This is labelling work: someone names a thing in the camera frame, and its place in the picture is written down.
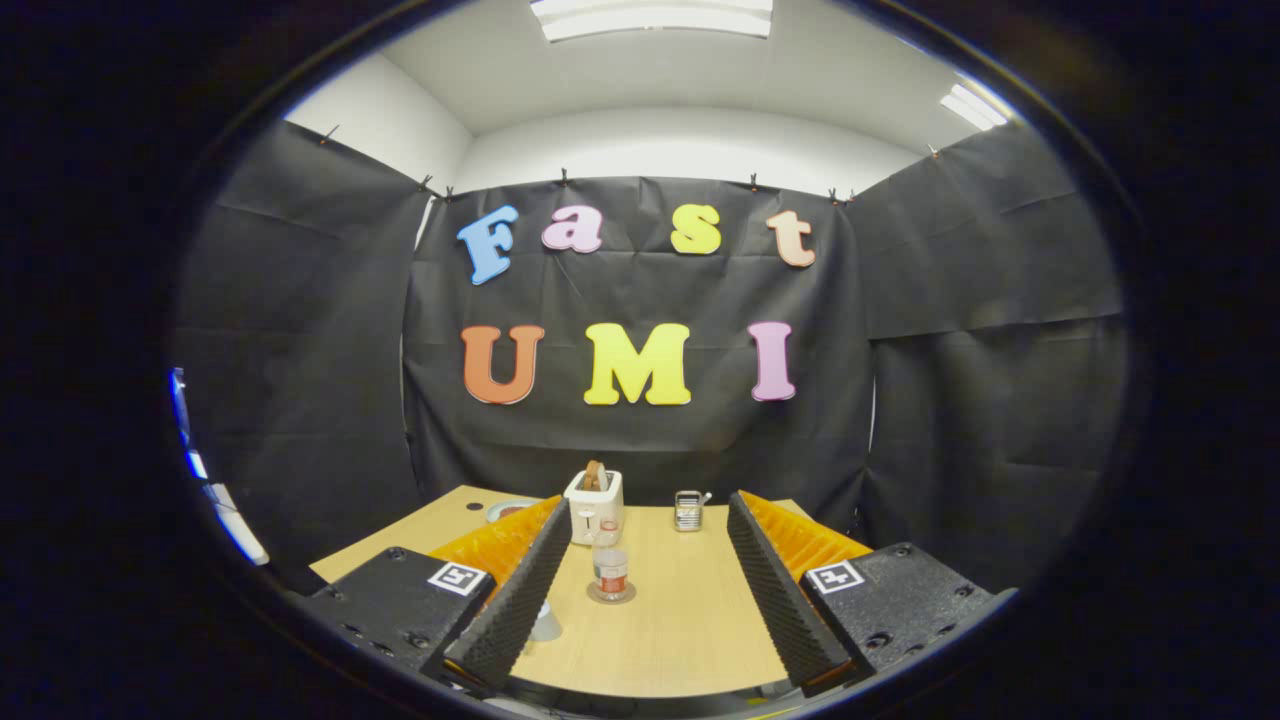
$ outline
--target ceiling light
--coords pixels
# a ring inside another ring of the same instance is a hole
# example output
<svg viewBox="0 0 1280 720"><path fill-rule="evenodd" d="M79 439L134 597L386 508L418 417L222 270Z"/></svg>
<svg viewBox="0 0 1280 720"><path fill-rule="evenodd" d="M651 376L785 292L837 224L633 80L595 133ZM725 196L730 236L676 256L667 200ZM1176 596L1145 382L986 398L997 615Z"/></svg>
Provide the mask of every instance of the ceiling light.
<svg viewBox="0 0 1280 720"><path fill-rule="evenodd" d="M773 0L538 0L530 4L547 40L623 29L712 29L768 37Z"/></svg>
<svg viewBox="0 0 1280 720"><path fill-rule="evenodd" d="M1009 122L1004 114L961 85L951 86L951 92L942 97L942 105L978 129L986 131Z"/></svg>
<svg viewBox="0 0 1280 720"><path fill-rule="evenodd" d="M974 94L977 94L978 97L982 97L988 105L991 105L992 108L995 108L996 111L1000 113L1001 115L1004 115L1006 118L1012 118L1014 115L1018 114L1018 113L1014 113L1014 109L1010 108L1009 104L1005 102L1005 100L1002 97L1000 97L998 95L996 95L995 92L992 92L991 88L987 87L986 85L982 85L980 82L978 82L978 81L973 79L972 77L969 77L966 74L963 74L963 73L956 73L956 76L960 79L964 81L965 87L968 90L974 91Z"/></svg>
<svg viewBox="0 0 1280 720"><path fill-rule="evenodd" d="M991 120L997 126L1002 126L1006 122L1009 122L1005 119L1004 115L997 113L995 108L983 102L982 97L978 97L977 95L970 92L968 87L963 85L952 85L951 95L955 95L956 97L960 99L961 102L973 108L974 110L978 110L978 113L980 113L982 117L987 118L988 120Z"/></svg>
<svg viewBox="0 0 1280 720"><path fill-rule="evenodd" d="M942 106L952 113L960 115L961 118L969 120L969 124L978 129L991 129L996 127L995 123L982 117L978 110L961 102L955 95L946 95L942 97Z"/></svg>

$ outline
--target white wall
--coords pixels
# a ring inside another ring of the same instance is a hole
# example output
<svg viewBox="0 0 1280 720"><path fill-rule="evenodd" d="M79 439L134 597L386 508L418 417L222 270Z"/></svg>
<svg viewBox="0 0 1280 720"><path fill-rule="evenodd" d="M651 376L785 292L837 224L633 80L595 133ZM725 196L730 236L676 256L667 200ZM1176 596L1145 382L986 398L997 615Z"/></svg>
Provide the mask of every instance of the white wall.
<svg viewBox="0 0 1280 720"><path fill-rule="evenodd" d="M285 117L328 133L431 188L457 184L458 163L472 137L462 123L404 70L374 54L334 77Z"/></svg>
<svg viewBox="0 0 1280 720"><path fill-rule="evenodd" d="M713 108L627 108L534 120L477 137L456 192L573 177L714 178L840 197L922 155L852 131Z"/></svg>

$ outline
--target white ceiling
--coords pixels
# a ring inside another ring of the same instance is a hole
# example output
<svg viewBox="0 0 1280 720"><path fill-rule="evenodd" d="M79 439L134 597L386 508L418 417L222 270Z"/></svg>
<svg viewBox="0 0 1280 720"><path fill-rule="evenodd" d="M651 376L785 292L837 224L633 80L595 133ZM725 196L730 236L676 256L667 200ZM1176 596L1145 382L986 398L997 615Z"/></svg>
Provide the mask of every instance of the white ceiling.
<svg viewBox="0 0 1280 720"><path fill-rule="evenodd" d="M475 136L653 105L780 113L920 155L974 132L938 104L957 82L947 65L832 0L774 0L768 40L636 31L556 45L526 0L475 0L384 53Z"/></svg>

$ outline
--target blue letter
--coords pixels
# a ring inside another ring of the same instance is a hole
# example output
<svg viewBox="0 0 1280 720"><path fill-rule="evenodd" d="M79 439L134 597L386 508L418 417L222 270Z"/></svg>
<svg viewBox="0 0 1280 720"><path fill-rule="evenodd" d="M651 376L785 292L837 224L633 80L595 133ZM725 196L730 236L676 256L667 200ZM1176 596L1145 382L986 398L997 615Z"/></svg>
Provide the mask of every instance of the blue letter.
<svg viewBox="0 0 1280 720"><path fill-rule="evenodd" d="M511 258L498 255L498 249L511 251L511 228L504 223L515 223L520 213L511 205L503 205L484 218L458 231L458 240L467 243L471 254L471 284L480 284L511 266ZM489 225L495 225L489 232Z"/></svg>

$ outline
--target yellow letter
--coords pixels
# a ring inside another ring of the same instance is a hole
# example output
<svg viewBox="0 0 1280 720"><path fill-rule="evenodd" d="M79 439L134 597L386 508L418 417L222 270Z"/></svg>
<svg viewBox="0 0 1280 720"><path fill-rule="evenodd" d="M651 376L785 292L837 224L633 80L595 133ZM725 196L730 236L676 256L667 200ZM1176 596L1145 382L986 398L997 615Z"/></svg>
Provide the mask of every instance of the yellow letter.
<svg viewBox="0 0 1280 720"><path fill-rule="evenodd" d="M627 402L640 400L640 391L650 375L653 387L644 396L649 405L685 405L692 400L685 387L685 341L689 340L685 325L663 323L655 327L639 354L627 332L617 323L590 325L586 337L595 343L591 389L582 395L588 405L618 402L613 375L618 377Z"/></svg>
<svg viewBox="0 0 1280 720"><path fill-rule="evenodd" d="M671 243L676 252L690 255L710 255L719 247L719 231L716 223L719 213L710 205L681 205L671 215L676 232L671 233Z"/></svg>

